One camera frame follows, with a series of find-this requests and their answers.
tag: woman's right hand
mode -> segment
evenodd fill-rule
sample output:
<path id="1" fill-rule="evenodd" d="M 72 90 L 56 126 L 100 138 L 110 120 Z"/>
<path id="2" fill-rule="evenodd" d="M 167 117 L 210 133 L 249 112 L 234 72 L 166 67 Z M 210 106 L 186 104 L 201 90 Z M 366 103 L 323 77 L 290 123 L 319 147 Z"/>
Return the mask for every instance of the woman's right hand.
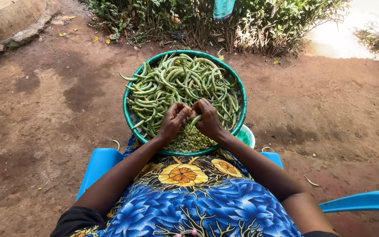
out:
<path id="1" fill-rule="evenodd" d="M 197 115 L 202 114 L 201 120 L 199 120 L 195 127 L 205 136 L 210 139 L 217 140 L 218 136 L 223 132 L 227 132 L 218 119 L 217 110 L 208 100 L 202 98 L 197 100 L 192 105 L 190 121 L 194 120 Z"/>

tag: black sleeve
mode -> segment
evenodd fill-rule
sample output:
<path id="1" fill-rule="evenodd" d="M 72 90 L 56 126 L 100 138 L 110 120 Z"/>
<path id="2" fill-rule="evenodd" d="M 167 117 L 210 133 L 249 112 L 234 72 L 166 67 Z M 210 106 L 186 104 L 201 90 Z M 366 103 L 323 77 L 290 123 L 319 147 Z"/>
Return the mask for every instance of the black sleeve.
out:
<path id="1" fill-rule="evenodd" d="M 324 231 L 311 231 L 304 234 L 304 237 L 340 237 L 337 234 L 324 232 Z"/>
<path id="2" fill-rule="evenodd" d="M 61 215 L 50 237 L 66 237 L 92 227 L 93 231 L 105 229 L 99 213 L 87 207 L 71 207 Z"/>

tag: teal cloth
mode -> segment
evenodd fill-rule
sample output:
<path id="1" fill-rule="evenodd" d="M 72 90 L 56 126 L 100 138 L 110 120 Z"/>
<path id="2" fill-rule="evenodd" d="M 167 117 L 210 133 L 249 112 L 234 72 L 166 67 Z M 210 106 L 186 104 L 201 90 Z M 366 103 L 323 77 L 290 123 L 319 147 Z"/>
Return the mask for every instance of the teal cloth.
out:
<path id="1" fill-rule="evenodd" d="M 213 20 L 215 22 L 220 22 L 228 19 L 232 13 L 234 4 L 235 0 L 215 0 Z"/>

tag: teal basket rim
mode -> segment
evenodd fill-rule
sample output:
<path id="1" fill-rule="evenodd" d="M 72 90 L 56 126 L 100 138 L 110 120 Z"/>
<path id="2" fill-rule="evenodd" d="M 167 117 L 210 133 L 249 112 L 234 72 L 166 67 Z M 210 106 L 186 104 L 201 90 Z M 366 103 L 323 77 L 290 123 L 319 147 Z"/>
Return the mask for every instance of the teal basket rim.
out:
<path id="1" fill-rule="evenodd" d="M 239 88 L 240 88 L 240 92 L 241 92 L 241 96 L 242 96 L 242 105 L 241 105 L 241 108 L 242 108 L 242 111 L 241 111 L 241 114 L 240 114 L 240 117 L 239 117 L 239 121 L 238 123 L 236 124 L 236 127 L 230 132 L 232 135 L 236 135 L 240 128 L 242 127 L 243 125 L 243 122 L 245 120 L 245 114 L 246 114 L 246 94 L 245 94 L 245 88 L 243 87 L 243 84 L 242 84 L 242 81 L 241 79 L 239 78 L 239 76 L 236 74 L 236 72 L 231 68 L 229 67 L 229 65 L 227 65 L 226 63 L 224 63 L 223 61 L 220 61 L 219 59 L 217 59 L 216 57 L 212 56 L 212 55 L 209 55 L 209 54 L 206 54 L 206 53 L 203 53 L 203 52 L 200 52 L 200 51 L 192 51 L 192 50 L 176 50 L 176 51 L 167 51 L 167 52 L 164 52 L 164 53 L 160 53 L 152 58 L 150 58 L 149 60 L 147 60 L 145 63 L 149 63 L 149 62 L 156 62 L 158 60 L 160 60 L 162 58 L 162 56 L 164 54 L 173 54 L 175 53 L 176 55 L 179 55 L 179 54 L 188 54 L 189 56 L 197 56 L 197 57 L 203 57 L 203 58 L 206 58 L 212 62 L 214 62 L 216 65 L 218 65 L 219 67 L 222 67 L 224 68 L 226 71 L 228 71 L 230 73 L 230 75 L 235 79 L 235 82 L 238 83 L 239 85 Z M 143 65 L 141 65 L 136 71 L 135 71 L 135 74 L 141 74 L 143 71 Z M 129 86 L 132 86 L 132 81 L 130 81 L 128 83 Z M 125 120 L 127 121 L 127 125 L 128 127 L 131 129 L 134 127 L 134 124 L 131 120 L 131 117 L 129 115 L 129 112 L 128 112 L 128 109 L 127 109 L 127 101 L 126 101 L 126 98 L 129 96 L 130 94 L 130 90 L 128 88 L 125 89 L 125 93 L 124 93 L 124 98 L 123 98 L 123 101 L 122 101 L 122 106 L 123 106 L 123 110 L 124 110 L 124 116 L 125 116 Z M 131 132 L 134 134 L 134 136 L 142 143 L 142 144 L 145 144 L 148 142 L 148 140 L 146 140 L 138 131 L 137 129 L 131 129 Z M 176 151 L 170 151 L 170 150 L 166 150 L 166 149 L 161 149 L 158 153 L 159 154 L 162 154 L 162 155 L 165 155 L 165 156 L 201 156 L 201 155 L 205 155 L 205 154 L 208 154 L 208 153 L 211 153 L 213 151 L 216 151 L 220 148 L 220 144 L 216 144 L 212 147 L 209 147 L 207 149 L 204 149 L 204 150 L 201 150 L 201 151 L 196 151 L 196 152 L 191 152 L 191 153 L 181 153 L 181 152 L 176 152 Z"/>

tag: round tray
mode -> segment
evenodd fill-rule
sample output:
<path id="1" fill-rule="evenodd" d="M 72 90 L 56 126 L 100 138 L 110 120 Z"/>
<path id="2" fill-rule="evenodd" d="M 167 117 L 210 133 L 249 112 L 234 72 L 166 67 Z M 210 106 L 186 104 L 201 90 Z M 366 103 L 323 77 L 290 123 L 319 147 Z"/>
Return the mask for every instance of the round tray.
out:
<path id="1" fill-rule="evenodd" d="M 218 67 L 221 67 L 225 69 L 226 71 L 224 72 L 224 78 L 226 78 L 228 81 L 231 83 L 236 82 L 237 85 L 232 88 L 233 93 L 236 93 L 238 100 L 239 100 L 239 109 L 237 111 L 237 121 L 236 121 L 236 126 L 235 128 L 230 132 L 232 135 L 236 135 L 239 131 L 239 129 L 242 127 L 244 119 L 245 119 L 245 114 L 246 114 L 246 94 L 245 94 L 245 89 L 243 87 L 241 79 L 236 75 L 234 70 L 232 70 L 231 67 L 229 67 L 226 63 L 223 61 L 220 61 L 214 56 L 211 56 L 209 54 L 199 52 L 199 51 L 190 51 L 190 50 L 176 50 L 176 51 L 168 51 L 165 53 L 158 54 L 149 60 L 146 61 L 146 63 L 150 62 L 151 68 L 154 68 L 157 66 L 158 61 L 162 58 L 164 54 L 174 54 L 176 56 L 180 54 L 186 54 L 190 57 L 197 56 L 198 58 L 206 58 L 212 62 L 214 62 Z M 143 71 L 143 66 L 140 66 L 137 71 L 135 71 L 135 74 L 141 74 Z M 132 95 L 130 93 L 130 90 L 127 88 L 125 89 L 124 93 L 124 99 L 123 99 L 123 109 L 124 109 L 124 115 L 125 119 L 127 121 L 128 127 L 133 128 L 136 123 L 140 121 L 140 118 L 131 110 L 126 102 L 126 98 L 132 99 Z M 131 132 L 137 137 L 137 139 L 142 143 L 145 144 L 148 142 L 148 139 L 143 137 L 144 132 L 140 128 L 132 129 Z M 213 147 L 209 147 L 204 150 L 196 151 L 196 152 L 191 152 L 191 153 L 181 153 L 181 152 L 176 152 L 176 151 L 170 151 L 166 149 L 162 149 L 159 151 L 159 154 L 165 155 L 165 156 L 202 156 L 208 153 L 211 153 L 213 151 L 216 151 L 220 148 L 219 144 L 214 145 Z"/>

